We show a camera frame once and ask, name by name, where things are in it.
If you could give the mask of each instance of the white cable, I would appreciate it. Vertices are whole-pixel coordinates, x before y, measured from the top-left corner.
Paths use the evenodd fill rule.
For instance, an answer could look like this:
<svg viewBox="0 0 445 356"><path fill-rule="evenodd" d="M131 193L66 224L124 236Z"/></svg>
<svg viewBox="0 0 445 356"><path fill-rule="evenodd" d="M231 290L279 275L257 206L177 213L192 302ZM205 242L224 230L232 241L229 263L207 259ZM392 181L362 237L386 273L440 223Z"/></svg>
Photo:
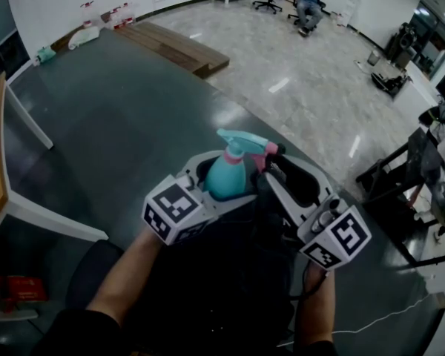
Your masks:
<svg viewBox="0 0 445 356"><path fill-rule="evenodd" d="M380 322L384 319L387 319L388 317L392 316L392 315L399 315L399 314L403 314L404 312L409 311L410 309L413 309L414 307L416 307L416 305L418 305L419 303L425 301L428 297L430 297L430 294L426 295L425 297L423 297L421 300L418 300L417 302L415 302L413 305L407 307L406 309L402 310L402 311L394 311L391 312L390 314L386 315L385 317L380 317L379 319L376 319L374 322L371 322L370 324L368 324L367 326L364 326L362 329L358 329L356 331L334 331L332 332L333 334L359 334L361 331L364 331L365 329L368 329L369 327L371 327L373 324L376 324L377 322ZM289 346L290 344L293 344L293 341L290 341L288 343L284 343L284 344L279 344L277 346L277 348L279 347L284 347L284 346Z"/></svg>

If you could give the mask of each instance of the trash bin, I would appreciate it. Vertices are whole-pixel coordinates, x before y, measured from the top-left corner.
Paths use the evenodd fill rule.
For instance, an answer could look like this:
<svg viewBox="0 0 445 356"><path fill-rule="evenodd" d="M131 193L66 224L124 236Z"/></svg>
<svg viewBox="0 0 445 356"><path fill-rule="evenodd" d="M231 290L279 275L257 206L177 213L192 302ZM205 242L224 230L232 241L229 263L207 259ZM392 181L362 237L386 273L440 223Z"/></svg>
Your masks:
<svg viewBox="0 0 445 356"><path fill-rule="evenodd" d="M368 63L371 66L375 66L379 62L379 59L380 59L379 53L376 50L373 50L369 55Z"/></svg>

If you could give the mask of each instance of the black sleeve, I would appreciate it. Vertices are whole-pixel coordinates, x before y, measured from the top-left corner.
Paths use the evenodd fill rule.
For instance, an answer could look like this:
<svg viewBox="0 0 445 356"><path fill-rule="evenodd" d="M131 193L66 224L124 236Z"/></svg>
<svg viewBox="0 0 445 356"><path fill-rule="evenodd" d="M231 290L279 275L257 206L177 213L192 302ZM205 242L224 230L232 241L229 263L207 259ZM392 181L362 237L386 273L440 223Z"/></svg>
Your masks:
<svg viewBox="0 0 445 356"><path fill-rule="evenodd" d="M106 314L88 310L61 311L31 356L125 355L121 330Z"/></svg>
<svg viewBox="0 0 445 356"><path fill-rule="evenodd" d="M319 341L303 348L300 356L337 356L331 341Z"/></svg>

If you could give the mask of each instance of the wooden pallet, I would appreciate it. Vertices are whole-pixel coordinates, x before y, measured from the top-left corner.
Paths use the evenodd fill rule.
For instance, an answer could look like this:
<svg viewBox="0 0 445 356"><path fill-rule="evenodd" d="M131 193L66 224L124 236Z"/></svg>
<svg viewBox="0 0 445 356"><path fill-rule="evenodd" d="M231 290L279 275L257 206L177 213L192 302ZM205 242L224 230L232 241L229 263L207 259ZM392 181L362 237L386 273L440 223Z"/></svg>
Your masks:
<svg viewBox="0 0 445 356"><path fill-rule="evenodd" d="M116 30L121 36L204 79L229 65L229 57L172 30L149 22Z"/></svg>

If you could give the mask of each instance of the person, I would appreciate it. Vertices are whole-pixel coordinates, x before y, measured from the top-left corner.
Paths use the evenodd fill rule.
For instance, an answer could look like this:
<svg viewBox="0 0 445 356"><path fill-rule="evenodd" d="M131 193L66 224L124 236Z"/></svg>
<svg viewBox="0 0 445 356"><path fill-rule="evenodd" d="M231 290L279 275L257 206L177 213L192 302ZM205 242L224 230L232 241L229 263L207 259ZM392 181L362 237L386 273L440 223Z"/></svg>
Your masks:
<svg viewBox="0 0 445 356"><path fill-rule="evenodd" d="M309 10L311 14L310 21L306 18L306 11ZM321 6L318 4L318 0L298 0L297 2L297 12L299 19L298 32L303 36L307 37L314 27L323 18L323 13L321 12Z"/></svg>
<svg viewBox="0 0 445 356"><path fill-rule="evenodd" d="M144 228L109 271L88 307L85 310L61 311L35 346L32 356L69 356L76 353L129 355L131 349L126 346L121 328L125 317L142 295L162 247L163 242L158 236L151 229ZM324 273L322 268L310 265L306 271L306 291L320 285ZM336 355L333 326L334 274L331 273L319 289L298 306L296 353L305 356Z"/></svg>

